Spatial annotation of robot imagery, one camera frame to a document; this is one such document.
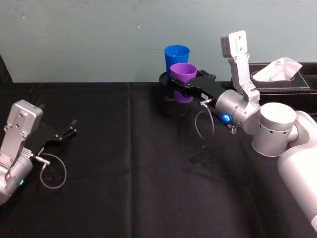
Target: purple cup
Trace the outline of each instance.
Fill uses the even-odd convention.
[[[176,63],[170,67],[170,72],[180,81],[187,83],[191,79],[196,78],[197,68],[190,63]],[[179,103],[190,103],[193,101],[193,97],[184,97],[177,90],[174,90],[174,97]]]

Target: blue led light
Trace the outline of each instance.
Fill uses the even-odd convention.
[[[222,119],[222,121],[223,121],[224,123],[229,123],[230,120],[231,120],[231,117],[230,117],[229,115],[227,115],[227,114],[223,114],[223,115],[221,116],[221,119]]]

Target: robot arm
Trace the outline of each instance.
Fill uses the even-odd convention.
[[[65,133],[59,133],[40,123],[42,114],[42,109],[24,100],[11,107],[0,148],[0,205],[6,203],[23,183],[33,168],[33,159],[44,164],[42,170],[50,164],[39,157],[46,145],[60,143],[76,134],[76,121]]]
[[[279,174],[317,232],[316,122],[307,113],[285,104],[260,106],[259,91],[250,79],[245,31],[223,36],[221,45],[231,65],[236,91],[215,91],[214,75],[212,79],[198,75],[187,84],[171,75],[171,86],[184,96],[204,100],[201,103],[215,108],[220,118],[224,116],[226,125],[238,126],[253,135],[252,146],[258,153],[279,156]]]

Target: metal screw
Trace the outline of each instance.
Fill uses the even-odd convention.
[[[235,133],[237,133],[237,127],[235,125],[233,125],[231,127],[231,130],[230,130],[231,134],[235,135]]]

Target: plastic cup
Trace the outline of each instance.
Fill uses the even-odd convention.
[[[190,50],[186,46],[173,45],[168,46],[164,50],[166,72],[170,75],[170,67],[175,63],[187,63],[189,58]]]
[[[180,81],[187,83],[191,79],[196,78],[197,68],[191,63],[176,63],[170,67],[171,74],[173,74]],[[190,103],[193,97],[184,97],[180,92],[174,90],[175,100],[179,103]]]

